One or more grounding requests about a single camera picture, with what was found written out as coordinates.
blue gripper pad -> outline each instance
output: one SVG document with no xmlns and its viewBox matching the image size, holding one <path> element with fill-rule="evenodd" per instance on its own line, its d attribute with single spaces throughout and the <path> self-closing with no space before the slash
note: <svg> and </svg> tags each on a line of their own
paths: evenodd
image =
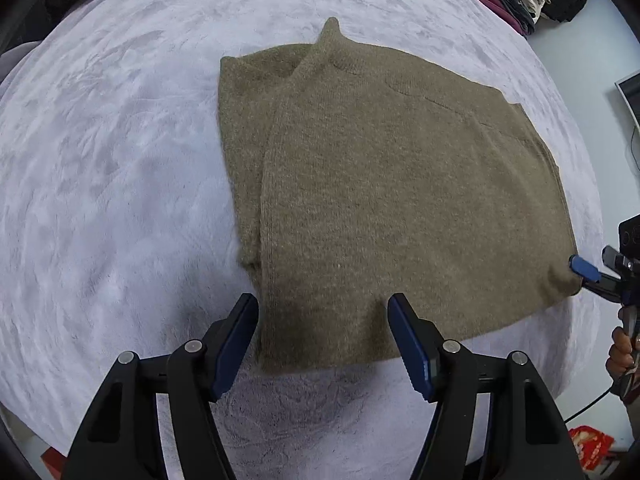
<svg viewBox="0 0 640 480">
<path fill-rule="evenodd" d="M 431 384 L 430 362 L 412 329 L 407 314 L 402 309 L 402 300 L 406 302 L 402 294 L 394 294 L 389 298 L 386 317 L 414 390 L 421 393 L 424 400 L 430 400 L 434 393 L 434 388 Z M 419 321 L 415 314 L 413 316 L 415 320 Z"/>
<path fill-rule="evenodd" d="M 214 399 L 219 399 L 227 393 L 236 380 L 242 359 L 258 324 L 257 300 L 251 294 L 243 294 L 226 319 L 225 323 L 227 322 L 232 322 L 232 327 L 216 359 L 216 371 L 211 385 Z"/>
<path fill-rule="evenodd" d="M 602 277 L 597 267 L 591 265 L 577 254 L 569 258 L 569 268 L 589 282 L 599 282 Z"/>
</svg>

metal screw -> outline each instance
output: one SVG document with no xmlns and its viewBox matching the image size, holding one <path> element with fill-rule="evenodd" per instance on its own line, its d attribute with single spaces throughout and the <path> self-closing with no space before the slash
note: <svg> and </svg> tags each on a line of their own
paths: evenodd
<svg viewBox="0 0 640 480">
<path fill-rule="evenodd" d="M 128 365 L 130 362 L 133 361 L 134 357 L 135 357 L 134 353 L 127 350 L 126 352 L 123 352 L 118 356 L 118 362 L 121 365 Z"/>
<path fill-rule="evenodd" d="M 457 352 L 460 352 L 460 343 L 455 339 L 447 339 L 444 343 L 442 343 L 442 348 L 450 354 L 455 354 Z"/>
<path fill-rule="evenodd" d="M 192 339 L 191 341 L 187 341 L 184 344 L 184 349 L 190 354 L 195 354 L 196 352 L 199 352 L 201 348 L 202 348 L 202 342 L 198 341 L 197 339 Z"/>
<path fill-rule="evenodd" d="M 525 365 L 527 361 L 529 361 L 529 358 L 524 352 L 514 352 L 511 354 L 511 359 L 513 359 L 513 362 L 517 365 Z"/>
</svg>

bedspread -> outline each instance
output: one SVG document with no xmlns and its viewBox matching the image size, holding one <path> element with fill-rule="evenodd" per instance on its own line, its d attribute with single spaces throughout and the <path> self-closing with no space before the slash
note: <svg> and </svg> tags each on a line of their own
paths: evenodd
<svg viewBox="0 0 640 480">
<path fill-rule="evenodd" d="M 119 352 L 171 352 L 252 291 L 216 120 L 220 58 L 312 43 L 329 16 L 521 103 L 559 166 L 578 250 L 599 259 L 577 126 L 526 40 L 477 0 L 92 0 L 0 86 L 0 400 L 61 452 Z M 582 292 L 465 343 L 525 351 L 558 394 L 590 354 L 599 301 Z M 213 406 L 239 479 L 409 478 L 434 406 L 400 360 L 268 377 L 253 352 Z"/>
</svg>

brown sweater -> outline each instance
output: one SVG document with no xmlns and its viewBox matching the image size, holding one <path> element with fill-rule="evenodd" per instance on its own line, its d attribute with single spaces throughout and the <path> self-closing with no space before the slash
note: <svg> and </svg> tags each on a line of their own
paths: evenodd
<svg viewBox="0 0 640 480">
<path fill-rule="evenodd" d="M 498 90 L 330 18 L 224 57 L 218 105 L 265 370 L 397 356 L 395 292 L 461 340 L 578 291 L 558 168 Z"/>
</svg>

human hand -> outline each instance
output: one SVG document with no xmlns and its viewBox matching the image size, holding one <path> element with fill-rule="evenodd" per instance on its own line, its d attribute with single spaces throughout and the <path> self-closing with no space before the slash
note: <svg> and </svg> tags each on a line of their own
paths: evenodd
<svg viewBox="0 0 640 480">
<path fill-rule="evenodd" d="M 618 311 L 618 318 L 622 319 L 622 309 Z M 607 359 L 606 367 L 609 375 L 613 380 L 616 380 L 634 363 L 634 360 L 631 357 L 631 339 L 625 334 L 622 327 L 616 327 L 611 337 L 613 345 L 609 349 L 609 359 Z M 640 350 L 640 341 L 636 340 L 635 343 L 636 350 Z M 638 377 L 640 377 L 640 372 L 636 373 L 636 379 Z"/>
</svg>

